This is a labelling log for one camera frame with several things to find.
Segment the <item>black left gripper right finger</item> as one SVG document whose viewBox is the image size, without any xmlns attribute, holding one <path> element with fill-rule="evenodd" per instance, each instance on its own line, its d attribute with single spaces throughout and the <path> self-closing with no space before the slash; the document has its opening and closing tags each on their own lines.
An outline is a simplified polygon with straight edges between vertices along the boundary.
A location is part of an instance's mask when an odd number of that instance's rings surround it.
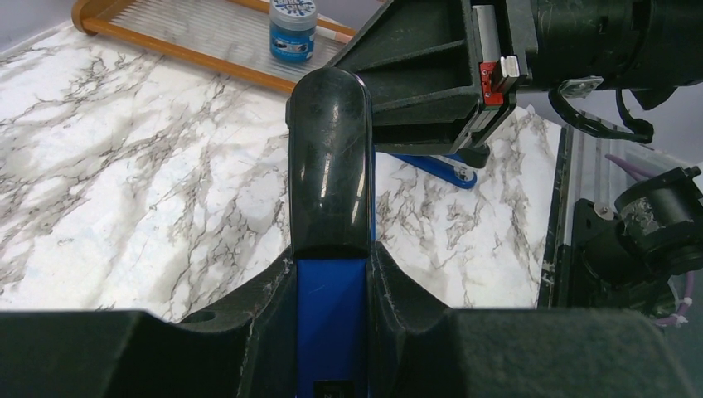
<svg viewBox="0 0 703 398">
<path fill-rule="evenodd" d="M 366 268 L 374 397 L 693 397 L 662 334 L 629 311 L 450 308 L 382 244 Z"/>
</svg>

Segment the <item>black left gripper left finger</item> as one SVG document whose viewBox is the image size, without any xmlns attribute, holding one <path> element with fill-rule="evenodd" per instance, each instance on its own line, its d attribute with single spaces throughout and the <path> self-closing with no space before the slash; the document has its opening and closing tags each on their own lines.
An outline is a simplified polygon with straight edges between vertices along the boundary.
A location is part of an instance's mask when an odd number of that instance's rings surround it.
<svg viewBox="0 0 703 398">
<path fill-rule="evenodd" d="M 178 323 L 141 310 L 4 312 L 1 394 L 292 397 L 296 276 L 285 250 Z"/>
</svg>

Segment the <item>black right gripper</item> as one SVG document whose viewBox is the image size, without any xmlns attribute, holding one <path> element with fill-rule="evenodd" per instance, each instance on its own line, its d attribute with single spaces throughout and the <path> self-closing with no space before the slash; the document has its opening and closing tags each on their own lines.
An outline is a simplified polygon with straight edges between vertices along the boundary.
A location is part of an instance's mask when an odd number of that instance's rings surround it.
<svg viewBox="0 0 703 398">
<path fill-rule="evenodd" d="M 378 150 L 458 154 L 483 169 L 487 138 L 520 92 L 596 76 L 652 109 L 702 80 L 699 1 L 389 1 L 332 58 L 371 92 Z"/>
</svg>

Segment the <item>blue black stapler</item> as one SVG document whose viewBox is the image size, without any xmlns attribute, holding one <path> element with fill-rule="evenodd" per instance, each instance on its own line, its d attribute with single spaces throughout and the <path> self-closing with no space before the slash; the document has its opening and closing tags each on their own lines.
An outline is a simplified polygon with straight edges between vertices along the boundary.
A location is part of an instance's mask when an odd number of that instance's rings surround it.
<svg viewBox="0 0 703 398">
<path fill-rule="evenodd" d="M 288 102 L 289 205 L 297 270 L 297 394 L 365 397 L 366 263 L 374 226 L 371 97 L 336 67 Z"/>
</svg>

